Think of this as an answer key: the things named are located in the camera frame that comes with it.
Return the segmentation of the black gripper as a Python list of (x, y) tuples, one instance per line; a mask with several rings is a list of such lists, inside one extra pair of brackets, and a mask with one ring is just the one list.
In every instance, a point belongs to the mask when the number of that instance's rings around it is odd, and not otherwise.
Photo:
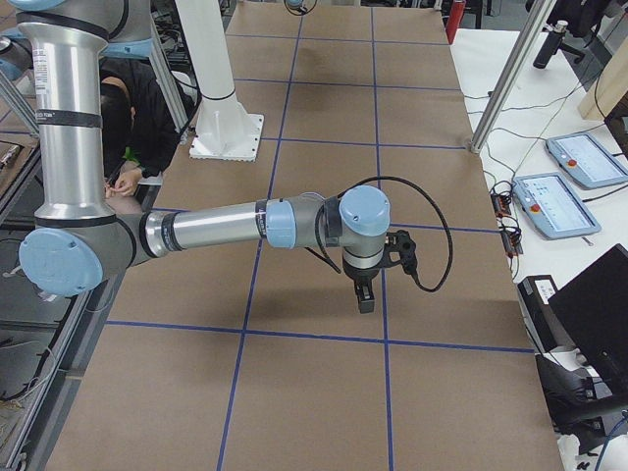
[(370, 314), (375, 310), (375, 294), (373, 292), (373, 280), (379, 275), (381, 268), (357, 268), (350, 264), (343, 265), (344, 273), (353, 280), (354, 291), (360, 314)]

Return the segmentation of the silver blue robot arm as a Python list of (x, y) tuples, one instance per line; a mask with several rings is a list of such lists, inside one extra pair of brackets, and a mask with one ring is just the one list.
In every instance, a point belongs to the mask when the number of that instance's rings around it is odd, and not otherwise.
[(171, 252), (264, 239), (282, 248), (338, 247), (361, 312), (391, 265), (390, 203), (370, 185), (191, 212), (119, 215), (105, 200), (99, 58), (151, 39), (145, 1), (19, 1), (35, 77), (44, 202), (19, 260), (41, 289), (73, 296)]
[(291, 14), (304, 16), (310, 13), (318, 4), (317, 0), (285, 0), (284, 5)]

